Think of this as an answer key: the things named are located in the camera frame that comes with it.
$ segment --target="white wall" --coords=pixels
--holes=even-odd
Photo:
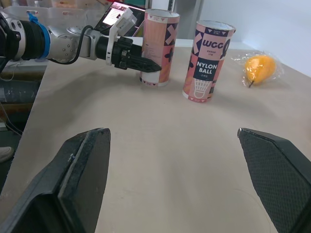
[[[200,19],[235,26],[232,41],[266,50],[311,76],[310,0],[205,0]]]
[[[169,8],[169,0],[152,0],[151,8],[167,10]]]

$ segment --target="table surface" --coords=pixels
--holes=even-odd
[[[0,220],[63,142],[111,130],[97,233],[276,233],[249,176],[239,127],[291,140],[311,155],[311,78],[285,67],[242,84],[229,50],[212,101],[182,96],[191,48],[176,48],[170,83],[143,86],[133,70],[79,59],[49,63],[0,199]]]

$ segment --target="cardboard tube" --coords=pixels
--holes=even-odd
[[[169,82],[175,48],[179,14],[170,11],[148,9],[145,13],[142,56],[162,67],[154,73],[140,73],[143,84],[164,86]]]
[[[201,20],[197,22],[183,95],[194,102],[207,102],[213,95],[235,28]]]

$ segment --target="black cable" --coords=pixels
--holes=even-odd
[[[111,27],[112,27],[112,25],[110,25],[109,27],[107,27],[107,28],[105,28],[105,29],[102,29],[102,30],[100,31],[100,33],[103,34],[104,32],[109,31]]]
[[[73,64],[74,62],[76,62],[79,58],[79,55],[80,55],[80,51],[81,51],[81,46],[82,46],[82,41],[83,41],[83,36],[84,36],[84,33],[86,32],[87,29],[94,29],[92,26],[90,25],[86,25],[82,31],[81,31],[81,35],[80,35],[80,40],[79,40],[79,44],[78,44],[78,49],[77,49],[77,53],[76,53],[76,56],[74,57],[73,60],[71,60],[70,62],[59,62],[55,59],[49,59],[51,62],[55,62],[55,63],[58,63],[58,64],[62,64],[62,65],[71,65]]]

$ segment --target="plastic bag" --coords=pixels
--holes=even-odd
[[[245,86],[260,85],[284,74],[282,63],[270,53],[248,52],[231,58],[243,68],[242,82]]]

